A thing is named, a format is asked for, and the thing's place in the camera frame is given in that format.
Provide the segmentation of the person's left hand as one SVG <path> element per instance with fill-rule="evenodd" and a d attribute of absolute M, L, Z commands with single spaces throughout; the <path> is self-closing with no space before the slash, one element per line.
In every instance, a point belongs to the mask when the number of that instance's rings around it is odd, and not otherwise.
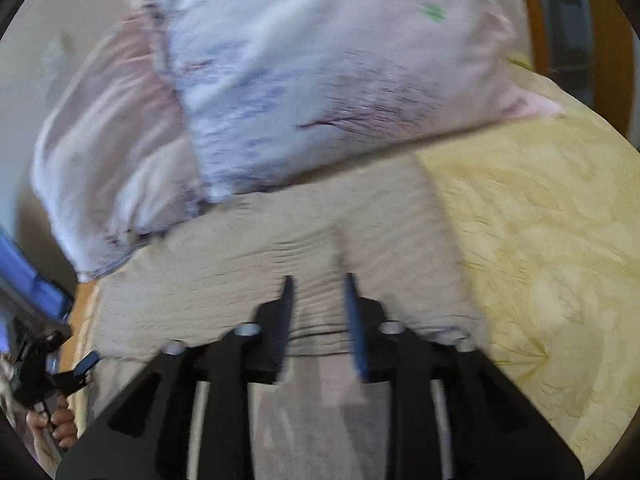
<path fill-rule="evenodd" d="M 78 428 L 75 422 L 75 414 L 70 409 L 65 396 L 58 396 L 56 400 L 58 409 L 51 415 L 51 419 L 46 414 L 38 414 L 28 411 L 26 424 L 34 437 L 35 444 L 45 446 L 44 438 L 48 434 L 48 428 L 52 428 L 52 438 L 63 450 L 68 450 L 78 441 Z"/>

